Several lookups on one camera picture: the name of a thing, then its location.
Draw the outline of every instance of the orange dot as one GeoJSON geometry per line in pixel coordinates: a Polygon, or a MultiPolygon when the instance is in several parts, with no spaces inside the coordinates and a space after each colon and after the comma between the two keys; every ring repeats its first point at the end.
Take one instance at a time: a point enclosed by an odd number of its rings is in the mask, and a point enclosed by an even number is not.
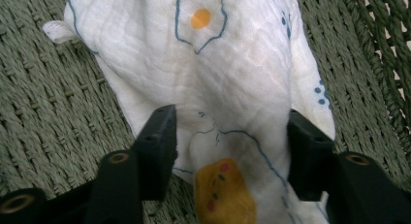
{"type": "Polygon", "coordinates": [[[191,16],[191,26],[194,29],[204,28],[211,20],[211,13],[207,9],[198,9],[193,16],[191,16]]]}

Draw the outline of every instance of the woven seat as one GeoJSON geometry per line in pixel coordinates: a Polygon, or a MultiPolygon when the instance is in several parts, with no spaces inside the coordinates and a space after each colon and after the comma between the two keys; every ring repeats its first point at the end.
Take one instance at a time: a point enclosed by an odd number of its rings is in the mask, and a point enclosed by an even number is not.
{"type": "MultiPolygon", "coordinates": [[[[0,196],[40,187],[52,198],[93,179],[101,157],[133,142],[114,94],[79,41],[42,31],[66,0],[0,0],[0,196]]],[[[411,191],[411,11],[404,0],[300,0],[332,101],[336,150],[380,163],[411,191]]],[[[192,187],[173,177],[145,223],[194,223],[192,187]]]]}

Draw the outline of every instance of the white muslin blanket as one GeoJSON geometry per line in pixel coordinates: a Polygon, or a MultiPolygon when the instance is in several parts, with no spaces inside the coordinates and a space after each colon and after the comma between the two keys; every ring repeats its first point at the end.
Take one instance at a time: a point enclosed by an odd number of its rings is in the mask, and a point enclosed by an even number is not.
{"type": "Polygon", "coordinates": [[[135,136],[176,104],[174,173],[202,223],[327,223],[287,182],[291,108],[334,138],[298,0],[68,0],[44,30],[86,43],[135,136]]]}

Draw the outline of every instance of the blanket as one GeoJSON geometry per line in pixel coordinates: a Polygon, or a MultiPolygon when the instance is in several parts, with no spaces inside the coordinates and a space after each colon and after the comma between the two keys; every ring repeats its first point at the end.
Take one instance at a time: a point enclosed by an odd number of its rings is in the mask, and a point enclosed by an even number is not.
{"type": "Polygon", "coordinates": [[[334,138],[298,0],[68,0],[44,31],[84,41],[135,136],[176,104],[173,170],[202,223],[327,223],[287,182],[290,109],[334,138]]]}

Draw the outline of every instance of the wicker surface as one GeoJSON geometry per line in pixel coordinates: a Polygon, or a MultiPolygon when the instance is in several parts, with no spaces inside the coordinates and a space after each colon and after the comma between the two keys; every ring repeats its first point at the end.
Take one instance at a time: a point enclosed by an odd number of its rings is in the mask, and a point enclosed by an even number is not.
{"type": "MultiPolygon", "coordinates": [[[[92,179],[104,154],[133,142],[86,47],[76,41],[54,45],[41,30],[46,21],[62,18],[65,1],[0,0],[0,195],[32,186],[49,197],[62,194],[92,179]]],[[[410,12],[404,13],[400,0],[369,3],[300,0],[300,7],[332,100],[337,150],[375,158],[396,184],[411,190],[411,160],[405,154],[410,34],[397,30],[401,21],[410,29],[410,12]],[[390,15],[385,3],[392,7],[390,15]],[[369,18],[369,12],[381,20],[369,18]]],[[[194,222],[191,187],[174,177],[171,190],[156,216],[145,215],[146,223],[194,222]]],[[[153,206],[146,204],[145,212],[153,206]]]]}

